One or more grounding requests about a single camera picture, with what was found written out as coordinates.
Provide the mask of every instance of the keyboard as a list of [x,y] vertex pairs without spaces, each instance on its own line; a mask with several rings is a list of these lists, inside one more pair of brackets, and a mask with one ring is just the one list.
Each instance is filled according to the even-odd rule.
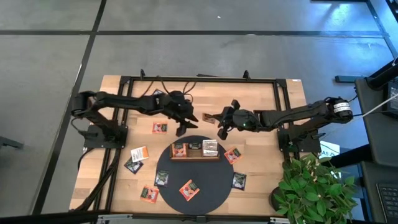
[[387,223],[398,223],[398,184],[377,184],[384,218]]

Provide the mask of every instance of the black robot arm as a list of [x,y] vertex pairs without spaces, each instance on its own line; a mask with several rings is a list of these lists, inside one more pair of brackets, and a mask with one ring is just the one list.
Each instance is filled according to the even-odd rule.
[[149,116],[159,113],[164,114],[180,123],[177,136],[183,135],[187,128],[197,128],[196,125],[186,120],[198,121],[193,115],[191,101],[186,100],[181,91],[172,91],[168,95],[162,93],[138,98],[118,96],[103,91],[97,93],[84,91],[74,97],[72,115],[75,118],[86,118],[94,124],[95,127],[91,129],[92,131],[89,127],[88,131],[80,131],[80,134],[86,140],[91,139],[91,142],[98,142],[98,144],[95,144],[98,147],[114,146],[108,144],[112,142],[118,142],[116,145],[123,145],[127,134],[126,127],[119,126],[115,120],[106,119],[98,111],[105,107],[136,110]]
[[346,100],[341,98],[326,98],[315,103],[292,108],[291,110],[241,110],[238,101],[233,100],[232,106],[224,107],[221,114],[214,114],[213,117],[220,123],[221,128],[218,136],[225,140],[228,131],[237,128],[239,131],[272,131],[281,127],[284,123],[290,123],[301,119],[312,118],[310,121],[298,127],[289,127],[295,130],[291,139],[302,134],[314,131],[329,123],[347,123],[352,120],[353,113]]

